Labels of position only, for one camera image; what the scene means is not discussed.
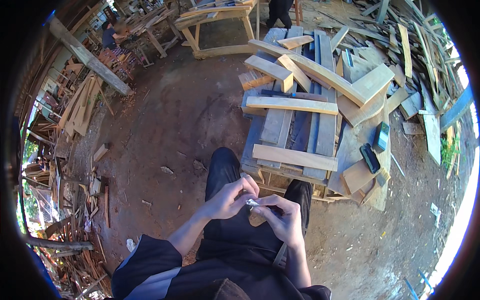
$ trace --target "measuring device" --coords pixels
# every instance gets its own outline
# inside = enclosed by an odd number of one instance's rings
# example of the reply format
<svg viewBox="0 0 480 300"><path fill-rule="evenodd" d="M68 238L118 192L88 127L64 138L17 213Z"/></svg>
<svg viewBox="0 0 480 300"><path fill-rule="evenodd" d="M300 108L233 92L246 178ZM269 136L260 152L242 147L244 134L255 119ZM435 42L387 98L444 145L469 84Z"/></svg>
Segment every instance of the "measuring device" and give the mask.
<svg viewBox="0 0 480 300"><path fill-rule="evenodd" d="M387 149L388 135L390 134L390 126L381 122L377 126L377 132L375 133L375 140L373 141L373 148L377 153L381 153Z"/></svg>

